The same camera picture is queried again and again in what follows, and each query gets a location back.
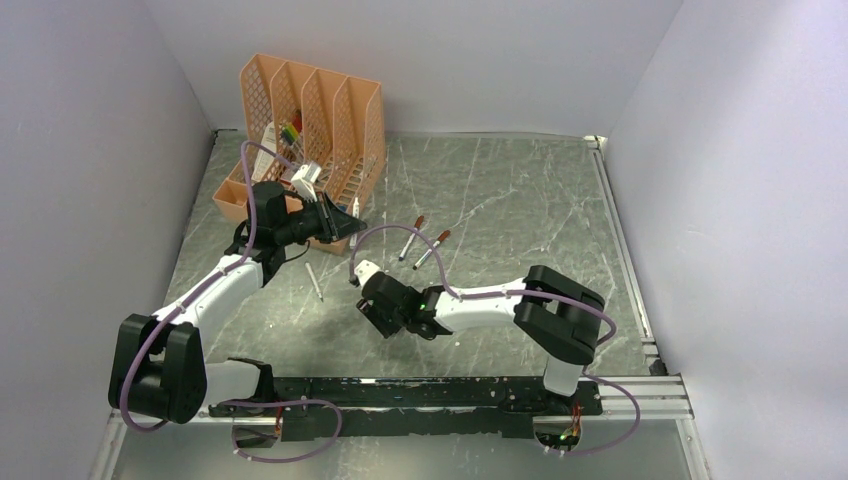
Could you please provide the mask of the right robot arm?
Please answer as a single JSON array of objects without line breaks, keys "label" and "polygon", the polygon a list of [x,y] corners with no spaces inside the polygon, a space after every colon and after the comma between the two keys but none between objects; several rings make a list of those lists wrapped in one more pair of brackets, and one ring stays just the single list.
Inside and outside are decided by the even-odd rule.
[{"label": "right robot arm", "polygon": [[505,284],[450,294],[444,286],[419,291],[362,261],[350,283],[361,292],[357,309],[385,338],[401,330],[432,340],[474,328],[519,328],[548,355],[539,398],[553,414],[565,413],[578,399],[605,309],[601,295],[542,265]]}]

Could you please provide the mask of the white marker pen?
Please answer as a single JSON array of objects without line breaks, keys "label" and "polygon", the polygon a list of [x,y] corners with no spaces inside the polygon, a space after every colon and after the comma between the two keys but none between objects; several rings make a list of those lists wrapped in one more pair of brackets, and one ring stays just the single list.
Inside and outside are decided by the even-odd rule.
[{"label": "white marker pen", "polygon": [[[351,211],[350,211],[350,213],[351,213],[351,215],[352,215],[353,217],[355,217],[355,218],[359,218],[359,217],[360,217],[360,202],[359,202],[359,198],[358,198],[358,197],[355,197],[355,198],[353,199],[353,203],[352,203],[352,206],[351,206]],[[357,245],[357,242],[358,242],[358,234],[357,234],[357,233],[354,233],[354,234],[350,237],[350,239],[349,239],[349,246],[350,246],[350,248],[351,248],[351,249],[353,249],[353,248]]]},{"label": "white marker pen", "polygon": [[427,250],[426,250],[426,251],[425,251],[425,252],[421,255],[421,257],[420,257],[420,258],[419,258],[419,259],[418,259],[418,260],[417,260],[417,261],[413,264],[413,269],[414,269],[414,270],[418,270],[418,269],[419,269],[419,268],[420,268],[420,267],[421,267],[421,266],[422,266],[422,265],[423,265],[423,264],[427,261],[427,259],[428,259],[428,258],[429,258],[432,254],[433,254],[433,252],[434,252],[434,251],[438,248],[438,246],[439,246],[439,245],[440,245],[440,244],[441,244],[441,243],[442,243],[445,239],[447,239],[447,238],[450,236],[450,234],[451,234],[451,231],[450,231],[450,230],[444,230],[444,231],[443,231],[443,232],[442,232],[442,233],[441,233],[441,234],[437,237],[437,239],[433,242],[433,247],[432,247],[432,248],[428,248],[428,249],[427,249]]},{"label": "white marker pen", "polygon": [[402,250],[400,251],[400,253],[398,255],[399,261],[404,261],[405,258],[408,256],[409,250],[410,250],[410,248],[411,248],[411,246],[412,246],[412,244],[413,244],[413,242],[416,238],[416,233],[420,230],[422,224],[424,223],[424,220],[425,220],[425,217],[423,215],[420,215],[416,219],[415,223],[413,224],[413,232],[408,236],[406,243],[404,244]]}]

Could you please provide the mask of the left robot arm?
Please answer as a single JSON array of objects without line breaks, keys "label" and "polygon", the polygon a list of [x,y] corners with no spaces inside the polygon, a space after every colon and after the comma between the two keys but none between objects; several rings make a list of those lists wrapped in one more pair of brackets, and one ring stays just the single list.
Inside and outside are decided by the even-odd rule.
[{"label": "left robot arm", "polygon": [[368,227],[324,192],[291,211],[287,202],[297,196],[275,181],[249,187],[247,218],[216,266],[177,300],[121,323],[108,401],[128,426],[143,428],[134,415],[185,424],[202,409],[232,401],[254,416],[273,409],[271,366],[235,357],[210,363],[212,343],[236,308],[287,263],[287,246],[332,244]]}]

